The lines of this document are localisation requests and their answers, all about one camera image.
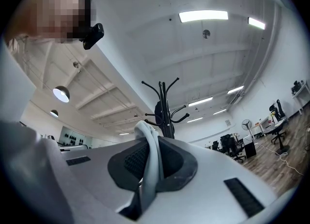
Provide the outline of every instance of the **ceiling light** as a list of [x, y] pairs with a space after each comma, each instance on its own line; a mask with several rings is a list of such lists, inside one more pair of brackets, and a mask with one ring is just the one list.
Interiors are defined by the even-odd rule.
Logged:
[[216, 112], [216, 113], [214, 113], [213, 115], [218, 114], [218, 113], [222, 113], [222, 112], [224, 112], [224, 111], [226, 111], [226, 109], [221, 110], [221, 111], [219, 111], [219, 112]]
[[255, 20], [251, 17], [248, 18], [248, 24], [253, 25], [255, 27], [261, 28], [261, 29], [265, 29], [265, 23], [262, 23], [258, 20]]
[[213, 96], [212, 97], [209, 97], [207, 99], [204, 99], [204, 100], [200, 100], [200, 101], [197, 101], [197, 102], [192, 102], [192, 103], [189, 103], [189, 107], [191, 106], [194, 106], [194, 105], [197, 105], [197, 104], [201, 104], [201, 103], [204, 103], [204, 102], [207, 102], [207, 101], [211, 101], [213, 99]]
[[188, 22], [194, 20], [221, 19], [228, 20], [227, 11], [220, 10], [196, 10], [179, 13], [180, 21]]
[[238, 88], [235, 88], [235, 89], [233, 89], [233, 90], [230, 90], [229, 92], [227, 92], [227, 94], [231, 94], [231, 93], [233, 93], [233, 92], [236, 92], [236, 91], [238, 91], [238, 90], [241, 90], [241, 89], [243, 89], [243, 87], [244, 87], [244, 86], [240, 86], [240, 87], [238, 87]]
[[194, 120], [190, 120], [190, 121], [188, 121], [187, 123], [189, 123], [189, 122], [193, 122], [193, 121], [198, 121], [198, 120], [201, 120], [201, 119], [203, 119], [203, 117], [200, 117], [200, 118], [198, 118], [198, 119], [194, 119]]
[[57, 86], [53, 89], [54, 95], [62, 102], [69, 102], [70, 93], [69, 90], [64, 86]]
[[51, 115], [58, 117], [58, 111], [57, 110], [51, 110], [50, 113], [51, 113]]

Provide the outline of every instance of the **fluorescent light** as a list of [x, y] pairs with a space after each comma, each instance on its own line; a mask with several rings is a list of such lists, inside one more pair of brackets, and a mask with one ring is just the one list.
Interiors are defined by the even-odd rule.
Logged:
[[193, 122], [193, 121], [198, 121], [198, 120], [201, 120], [201, 119], [203, 119], [203, 117], [200, 117], [200, 118], [198, 118], [198, 119], [194, 119], [194, 120], [190, 120], [190, 121], [188, 121], [187, 123], [189, 123], [189, 122]]
[[221, 110], [221, 111], [219, 111], [219, 112], [216, 112], [216, 113], [214, 113], [213, 115], [218, 114], [218, 113], [222, 113], [222, 112], [224, 112], [224, 111], [226, 111], [226, 109]]
[[179, 13], [180, 21], [188, 22], [193, 20], [209, 20], [209, 19], [221, 19], [228, 20], [227, 11], [220, 10], [196, 10]]
[[238, 90], [241, 90], [241, 89], [243, 89], [243, 87], [244, 87], [244, 86], [240, 86], [240, 87], [238, 87], [238, 88], [235, 88], [235, 89], [233, 89], [233, 90], [230, 90], [229, 92], [227, 92], [227, 94], [231, 94], [231, 93], [233, 93], [233, 92], [236, 92], [236, 91], [238, 91]]
[[253, 25], [255, 27], [261, 28], [261, 29], [265, 29], [265, 23], [262, 23], [258, 20], [255, 20], [251, 17], [248, 18], [248, 24]]
[[213, 99], [213, 96], [209, 97], [207, 99], [203, 99], [203, 100], [197, 101], [197, 102], [189, 103], [188, 106], [191, 107], [191, 106], [194, 106], [194, 105], [197, 105], [197, 104], [201, 104], [201, 103], [204, 103], [204, 102], [207, 102], [207, 101], [211, 101], [212, 99]]

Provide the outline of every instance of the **white cloth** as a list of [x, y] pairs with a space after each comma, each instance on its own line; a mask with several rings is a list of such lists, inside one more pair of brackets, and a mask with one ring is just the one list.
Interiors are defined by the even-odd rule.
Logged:
[[35, 88], [0, 38], [0, 120], [20, 121]]
[[147, 159], [141, 185], [141, 208], [144, 212], [156, 197], [156, 184], [164, 179], [163, 166], [158, 144], [158, 132], [144, 121], [139, 121], [134, 129], [135, 137], [147, 139], [150, 153]]

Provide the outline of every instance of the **desk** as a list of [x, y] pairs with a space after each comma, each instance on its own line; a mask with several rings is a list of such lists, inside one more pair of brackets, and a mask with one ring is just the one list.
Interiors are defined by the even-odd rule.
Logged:
[[298, 92], [296, 92], [296, 94], [293, 96], [293, 100], [297, 103], [297, 105], [299, 106], [298, 111], [300, 113], [300, 115], [302, 115], [301, 111], [303, 110], [302, 108], [302, 104], [300, 99], [298, 98], [298, 95], [300, 94], [300, 92], [303, 91], [303, 89], [307, 89], [309, 95], [310, 95], [310, 90], [307, 86], [307, 81], [304, 81], [305, 83], [301, 86], [300, 90]]
[[258, 133], [264, 133], [265, 127], [269, 125], [268, 120], [269, 120], [268, 117], [266, 117], [265, 119], [259, 121], [258, 125], [252, 127], [251, 128], [252, 134], [255, 135]]
[[204, 148], [212, 149], [213, 144], [204, 145]]

